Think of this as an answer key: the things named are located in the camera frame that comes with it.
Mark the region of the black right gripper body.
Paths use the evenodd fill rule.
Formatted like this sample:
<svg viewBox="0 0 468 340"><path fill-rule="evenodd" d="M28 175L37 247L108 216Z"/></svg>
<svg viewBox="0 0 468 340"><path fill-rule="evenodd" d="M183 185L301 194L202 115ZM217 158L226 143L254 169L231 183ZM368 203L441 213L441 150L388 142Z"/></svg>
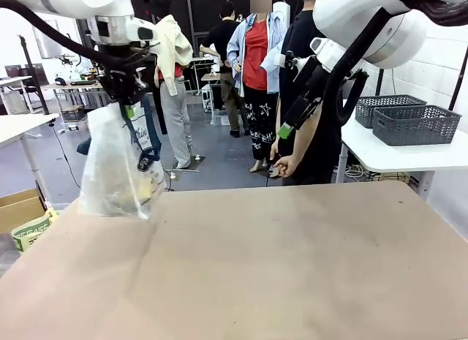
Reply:
<svg viewBox="0 0 468 340"><path fill-rule="evenodd" d="M298 96L293 99L286 112L284 125L288 129L299 130L321 103L329 72L317 61L309 61L299 72L299 81L295 82Z"/></svg>

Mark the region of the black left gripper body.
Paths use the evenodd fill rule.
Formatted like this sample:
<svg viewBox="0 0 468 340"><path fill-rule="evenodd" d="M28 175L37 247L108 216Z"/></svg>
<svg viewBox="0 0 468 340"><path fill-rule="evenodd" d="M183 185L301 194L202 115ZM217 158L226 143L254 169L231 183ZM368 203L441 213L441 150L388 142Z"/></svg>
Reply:
<svg viewBox="0 0 468 340"><path fill-rule="evenodd" d="M97 45L98 52L116 58L117 65L99 62L98 80L111 99L123 105L134 105L146 93L139 68L145 68L147 51L130 45Z"/></svg>

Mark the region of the person's right hand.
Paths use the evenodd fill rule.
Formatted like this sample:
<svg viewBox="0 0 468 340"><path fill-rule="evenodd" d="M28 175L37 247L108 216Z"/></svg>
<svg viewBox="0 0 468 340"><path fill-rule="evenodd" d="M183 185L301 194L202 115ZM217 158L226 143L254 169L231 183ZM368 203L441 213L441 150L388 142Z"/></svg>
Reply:
<svg viewBox="0 0 468 340"><path fill-rule="evenodd" d="M293 156L280 157L273 167L277 170L278 175L282 178L290 177L298 166L298 160Z"/></svg>

